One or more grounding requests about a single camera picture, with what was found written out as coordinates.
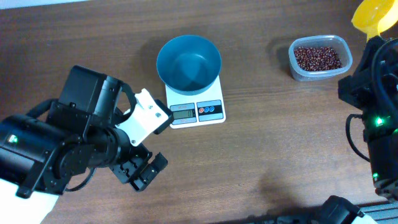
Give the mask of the yellow measuring scoop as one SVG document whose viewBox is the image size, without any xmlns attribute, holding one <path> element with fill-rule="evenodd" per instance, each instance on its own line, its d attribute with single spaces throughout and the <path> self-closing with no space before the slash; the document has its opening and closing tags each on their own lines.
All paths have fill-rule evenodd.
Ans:
<svg viewBox="0 0 398 224">
<path fill-rule="evenodd" d="M 367 41 L 380 36 L 397 23 L 397 0 L 363 0 L 351 23 L 366 34 Z"/>
</svg>

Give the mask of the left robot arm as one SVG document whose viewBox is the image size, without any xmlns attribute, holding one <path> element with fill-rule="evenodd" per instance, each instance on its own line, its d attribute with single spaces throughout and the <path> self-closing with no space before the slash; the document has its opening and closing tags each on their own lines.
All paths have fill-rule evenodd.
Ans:
<svg viewBox="0 0 398 224">
<path fill-rule="evenodd" d="M 72 177 L 99 168 L 143 191 L 168 164 L 143 141 L 173 120 L 147 90 L 75 65 L 58 98 L 1 122 L 1 222 L 42 222 Z"/>
</svg>

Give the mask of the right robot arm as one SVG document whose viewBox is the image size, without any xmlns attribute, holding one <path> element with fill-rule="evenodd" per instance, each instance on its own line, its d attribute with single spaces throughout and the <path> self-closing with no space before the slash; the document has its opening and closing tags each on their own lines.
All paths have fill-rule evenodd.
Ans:
<svg viewBox="0 0 398 224">
<path fill-rule="evenodd" d="M 397 39 L 368 40 L 354 74 L 338 82 L 338 97 L 361 110 L 375 192 L 397 203 Z"/>
</svg>

